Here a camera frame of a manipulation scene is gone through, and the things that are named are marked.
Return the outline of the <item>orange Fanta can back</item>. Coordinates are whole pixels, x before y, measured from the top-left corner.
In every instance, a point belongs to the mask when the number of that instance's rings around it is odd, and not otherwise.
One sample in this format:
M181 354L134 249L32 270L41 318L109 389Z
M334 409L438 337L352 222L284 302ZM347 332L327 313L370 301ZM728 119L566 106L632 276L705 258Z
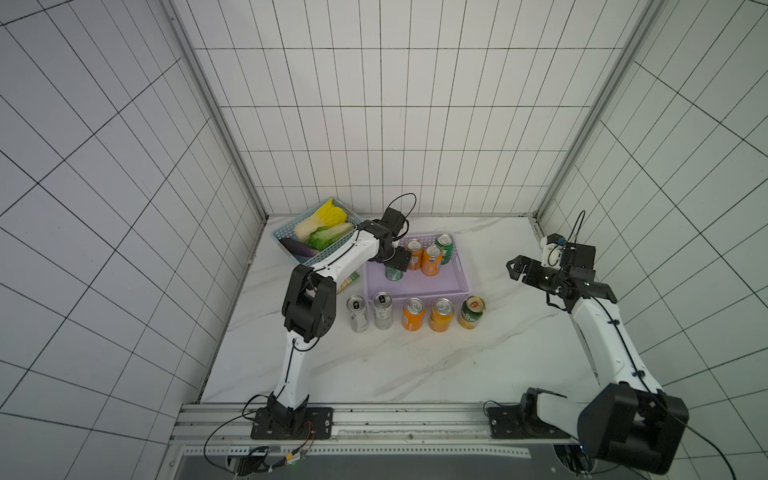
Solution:
M442 249L436 244L427 246L422 252L421 270L426 276L436 276L440 271Z

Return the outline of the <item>orange fanta can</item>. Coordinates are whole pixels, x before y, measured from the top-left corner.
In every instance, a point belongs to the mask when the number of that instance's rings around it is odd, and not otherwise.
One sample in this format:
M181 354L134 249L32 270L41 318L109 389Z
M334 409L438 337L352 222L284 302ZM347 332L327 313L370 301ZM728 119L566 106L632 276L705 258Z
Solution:
M426 276L436 276L440 271L442 249L436 244L427 246L422 252L421 270Z
M403 307L402 325L407 331L418 331L423 324L425 306L421 299L410 298Z

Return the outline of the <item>tall silver can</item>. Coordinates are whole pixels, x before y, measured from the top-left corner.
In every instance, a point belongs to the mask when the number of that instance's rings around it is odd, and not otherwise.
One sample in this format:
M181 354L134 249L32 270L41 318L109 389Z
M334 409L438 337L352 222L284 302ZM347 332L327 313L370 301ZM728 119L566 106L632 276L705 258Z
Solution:
M373 298L374 324L379 330L387 330L393 323L393 300L386 292L379 292Z

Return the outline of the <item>green Sprite can back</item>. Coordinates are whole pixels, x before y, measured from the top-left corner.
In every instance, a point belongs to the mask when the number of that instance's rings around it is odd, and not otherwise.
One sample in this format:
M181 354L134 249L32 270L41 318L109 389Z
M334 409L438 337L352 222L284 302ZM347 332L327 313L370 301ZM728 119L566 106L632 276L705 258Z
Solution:
M452 259L454 239L451 234L443 233L435 239L435 245L441 250L441 264L446 265Z

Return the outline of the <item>green sprite can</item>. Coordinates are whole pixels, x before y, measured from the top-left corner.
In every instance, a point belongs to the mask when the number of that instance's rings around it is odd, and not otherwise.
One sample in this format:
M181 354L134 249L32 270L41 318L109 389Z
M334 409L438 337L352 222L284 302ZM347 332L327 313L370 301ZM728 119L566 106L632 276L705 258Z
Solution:
M399 281L403 278L404 272L394 267L387 266L385 268L385 277L389 281Z
M441 250L441 264L446 265L452 259L454 239L451 234L443 233L435 239L435 245Z

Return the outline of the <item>orange Fanta can front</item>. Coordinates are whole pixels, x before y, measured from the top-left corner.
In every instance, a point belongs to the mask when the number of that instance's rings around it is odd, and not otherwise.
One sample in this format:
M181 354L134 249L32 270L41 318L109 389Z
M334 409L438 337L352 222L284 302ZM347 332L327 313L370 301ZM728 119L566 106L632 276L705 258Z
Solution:
M402 325L407 331L418 331L423 324L425 306L421 299L410 298L403 307Z

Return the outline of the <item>green gold-top can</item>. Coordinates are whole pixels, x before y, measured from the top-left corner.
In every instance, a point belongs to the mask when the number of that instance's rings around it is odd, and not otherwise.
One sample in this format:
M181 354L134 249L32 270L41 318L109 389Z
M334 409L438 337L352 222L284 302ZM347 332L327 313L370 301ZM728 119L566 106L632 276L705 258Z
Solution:
M476 295L469 296L461 305L458 323L467 330L477 327L485 311L485 301Z

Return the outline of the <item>small silver can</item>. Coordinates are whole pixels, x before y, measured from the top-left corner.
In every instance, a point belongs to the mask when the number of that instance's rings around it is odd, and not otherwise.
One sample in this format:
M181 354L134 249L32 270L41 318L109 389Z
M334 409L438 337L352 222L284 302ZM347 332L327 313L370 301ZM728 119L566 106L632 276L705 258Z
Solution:
M350 325L354 332L362 333L369 327L367 302L360 295L351 296L346 303Z

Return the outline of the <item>orange Schweppes can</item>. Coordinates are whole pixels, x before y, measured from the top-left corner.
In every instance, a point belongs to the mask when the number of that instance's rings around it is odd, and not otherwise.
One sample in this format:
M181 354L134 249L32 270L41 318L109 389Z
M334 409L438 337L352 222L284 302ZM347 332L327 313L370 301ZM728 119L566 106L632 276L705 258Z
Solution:
M455 309L453 304L447 298L438 299L432 307L429 326L434 332L442 333L448 330Z

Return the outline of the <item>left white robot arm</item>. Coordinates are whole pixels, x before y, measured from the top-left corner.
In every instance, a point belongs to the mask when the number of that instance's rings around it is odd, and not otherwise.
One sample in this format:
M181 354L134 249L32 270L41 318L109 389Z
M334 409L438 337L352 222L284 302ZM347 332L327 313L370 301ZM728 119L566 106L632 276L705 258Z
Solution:
M358 224L328 258L293 269L281 309L287 331L284 361L279 381L257 411L256 422L265 418L270 429L290 436L303 432L309 403L303 364L336 320L338 283L367 262L406 271L411 253L398 242L408 226L405 215L387 208L382 218Z

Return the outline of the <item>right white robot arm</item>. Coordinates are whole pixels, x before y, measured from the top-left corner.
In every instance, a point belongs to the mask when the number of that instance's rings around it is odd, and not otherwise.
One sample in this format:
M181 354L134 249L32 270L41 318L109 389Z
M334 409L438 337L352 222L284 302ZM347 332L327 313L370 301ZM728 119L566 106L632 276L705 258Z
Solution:
M513 280L544 292L569 314L599 388L586 404L540 388L522 396L518 427L530 438L579 442L586 455L666 474L689 419L684 401L665 393L641 360L621 318L618 300L596 281L595 248L565 242L557 265L519 255L507 262Z

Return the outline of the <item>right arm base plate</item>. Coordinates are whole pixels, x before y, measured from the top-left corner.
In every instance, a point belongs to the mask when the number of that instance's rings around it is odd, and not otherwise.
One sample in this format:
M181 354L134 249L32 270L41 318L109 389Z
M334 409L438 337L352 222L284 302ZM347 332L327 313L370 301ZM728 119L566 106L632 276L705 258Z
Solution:
M486 406L491 437L500 440L566 440L571 436L540 421L527 422L519 405Z

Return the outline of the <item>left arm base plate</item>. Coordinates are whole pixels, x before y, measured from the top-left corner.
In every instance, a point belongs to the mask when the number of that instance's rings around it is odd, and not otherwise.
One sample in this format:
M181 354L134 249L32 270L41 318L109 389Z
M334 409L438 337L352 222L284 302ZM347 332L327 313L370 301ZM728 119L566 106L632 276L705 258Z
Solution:
M298 412L282 412L259 408L253 420L253 440L298 440L309 437L326 440L331 437L334 410L330 407L305 407Z

